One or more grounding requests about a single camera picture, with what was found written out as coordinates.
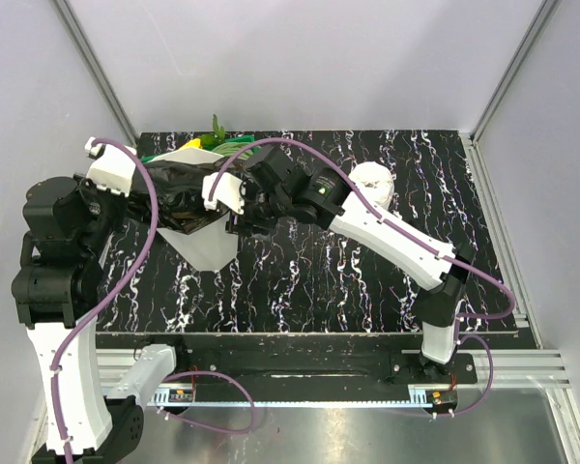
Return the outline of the white translucent trash bin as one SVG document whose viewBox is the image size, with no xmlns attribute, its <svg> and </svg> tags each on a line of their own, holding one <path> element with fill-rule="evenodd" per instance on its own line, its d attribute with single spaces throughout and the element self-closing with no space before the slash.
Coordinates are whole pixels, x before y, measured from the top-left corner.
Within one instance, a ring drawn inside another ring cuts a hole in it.
<svg viewBox="0 0 580 464">
<path fill-rule="evenodd" d="M 224 157 L 204 149 L 189 147 L 157 156 L 152 160 L 173 160 L 197 164 L 224 161 Z M 188 235 L 160 227 L 157 228 L 157 232 L 195 270 L 216 272 L 235 257 L 238 249 L 238 237 L 226 232 L 225 225 L 228 219 L 229 210 L 222 218 Z"/>
</svg>

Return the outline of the black trash bag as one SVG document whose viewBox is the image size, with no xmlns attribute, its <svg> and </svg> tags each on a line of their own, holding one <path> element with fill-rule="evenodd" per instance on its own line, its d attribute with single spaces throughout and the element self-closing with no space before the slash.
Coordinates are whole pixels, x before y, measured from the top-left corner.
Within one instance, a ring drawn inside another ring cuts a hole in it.
<svg viewBox="0 0 580 464">
<path fill-rule="evenodd" d="M 173 160 L 146 162 L 144 167 L 158 200 L 158 227 L 188 235 L 222 218 L 228 209 L 207 210 L 201 194 L 204 178 L 222 165 L 222 159 L 197 164 Z"/>
</svg>

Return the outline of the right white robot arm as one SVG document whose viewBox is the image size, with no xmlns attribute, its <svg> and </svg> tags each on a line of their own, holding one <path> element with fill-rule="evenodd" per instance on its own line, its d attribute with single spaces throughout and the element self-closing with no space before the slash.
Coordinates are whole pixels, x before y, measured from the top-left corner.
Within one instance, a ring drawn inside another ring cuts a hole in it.
<svg viewBox="0 0 580 464">
<path fill-rule="evenodd" d="M 250 231 L 268 229 L 281 218 L 316 225 L 367 247 L 409 276 L 420 288 L 415 315 L 422 331 L 420 371 L 434 383 L 455 370 L 457 317 L 474 254 L 419 231 L 389 212 L 367 185 L 345 173 L 313 148 L 322 167 L 308 172 L 280 149 L 274 139 L 246 161 L 246 178 L 225 164 L 211 177 L 202 196 L 219 201 Z"/>
</svg>

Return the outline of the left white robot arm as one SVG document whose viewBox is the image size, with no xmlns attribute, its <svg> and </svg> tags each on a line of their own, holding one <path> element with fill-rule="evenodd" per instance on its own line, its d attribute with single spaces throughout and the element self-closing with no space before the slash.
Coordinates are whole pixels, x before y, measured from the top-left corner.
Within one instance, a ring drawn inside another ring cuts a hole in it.
<svg viewBox="0 0 580 464">
<path fill-rule="evenodd" d="M 127 200 L 89 181 L 54 177 L 32 186 L 22 213 L 20 270 L 12 284 L 43 378 L 48 432 L 34 463 L 118 463 L 143 433 L 144 409 L 165 378 L 187 377 L 190 359 L 166 344 L 146 346 L 109 392 L 102 390 L 96 324 L 110 237 Z"/>
</svg>

